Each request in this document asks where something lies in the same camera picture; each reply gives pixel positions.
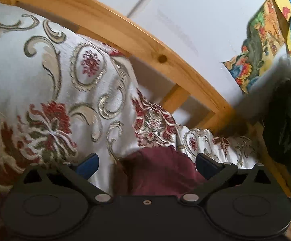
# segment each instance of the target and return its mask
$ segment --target floral patterned fabric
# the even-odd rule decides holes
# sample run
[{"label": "floral patterned fabric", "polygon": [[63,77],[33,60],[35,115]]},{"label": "floral patterned fabric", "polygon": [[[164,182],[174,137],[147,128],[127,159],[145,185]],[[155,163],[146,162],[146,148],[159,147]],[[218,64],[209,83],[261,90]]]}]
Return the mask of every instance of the floral patterned fabric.
[{"label": "floral patterned fabric", "polygon": [[[209,131],[177,125],[143,97],[116,49],[0,4],[0,200],[29,164],[79,162],[90,153],[100,166],[89,181],[110,194],[113,164],[143,147],[174,146],[192,161],[203,152],[250,168],[257,162],[250,140],[240,140],[220,147]],[[0,221],[0,240],[4,233]]]}]

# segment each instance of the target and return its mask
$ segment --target black plastic mount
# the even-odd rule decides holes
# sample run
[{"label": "black plastic mount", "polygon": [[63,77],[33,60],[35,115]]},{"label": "black plastic mount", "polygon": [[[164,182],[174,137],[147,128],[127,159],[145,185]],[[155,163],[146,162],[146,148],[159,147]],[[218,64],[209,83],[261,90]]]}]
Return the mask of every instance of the black plastic mount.
[{"label": "black plastic mount", "polygon": [[6,199],[2,218],[13,241],[286,240],[291,199],[262,164],[238,169],[199,154],[196,168],[207,181],[178,200],[110,197],[70,166],[30,166]]}]

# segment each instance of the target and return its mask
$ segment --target black bag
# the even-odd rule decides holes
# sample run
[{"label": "black bag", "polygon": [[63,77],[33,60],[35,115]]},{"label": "black bag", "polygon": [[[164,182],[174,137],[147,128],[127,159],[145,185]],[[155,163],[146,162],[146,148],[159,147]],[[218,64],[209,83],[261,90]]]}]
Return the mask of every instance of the black bag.
[{"label": "black bag", "polygon": [[275,90],[264,127],[268,154],[291,172],[291,79]]}]

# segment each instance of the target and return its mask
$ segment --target metal screw head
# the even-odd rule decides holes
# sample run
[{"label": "metal screw head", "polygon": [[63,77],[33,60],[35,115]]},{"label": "metal screw head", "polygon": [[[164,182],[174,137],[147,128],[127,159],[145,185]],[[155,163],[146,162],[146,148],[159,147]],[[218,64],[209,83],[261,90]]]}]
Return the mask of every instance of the metal screw head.
[{"label": "metal screw head", "polygon": [[144,200],[143,203],[144,203],[145,205],[151,205],[152,202],[151,202],[150,200]]},{"label": "metal screw head", "polygon": [[111,196],[108,194],[98,194],[95,196],[95,200],[99,202],[108,202],[111,199]]},{"label": "metal screw head", "polygon": [[197,201],[197,200],[199,199],[199,196],[196,195],[196,194],[189,193],[189,194],[185,194],[185,195],[183,196],[183,199],[184,199],[185,201],[195,202],[195,201]]}]

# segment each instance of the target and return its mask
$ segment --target wooden bed rail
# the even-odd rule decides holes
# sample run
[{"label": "wooden bed rail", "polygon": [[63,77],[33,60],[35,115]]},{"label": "wooden bed rail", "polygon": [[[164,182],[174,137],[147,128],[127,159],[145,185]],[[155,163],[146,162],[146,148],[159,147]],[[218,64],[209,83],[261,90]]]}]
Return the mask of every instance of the wooden bed rail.
[{"label": "wooden bed rail", "polygon": [[78,25],[78,33],[94,33],[126,55],[132,54],[146,62],[176,84],[161,102],[168,111],[174,112],[189,95],[193,95],[211,110],[199,127],[217,132],[235,116],[235,111],[225,99],[174,51],[130,19],[96,0],[0,2],[10,5],[21,2],[45,10]]}]

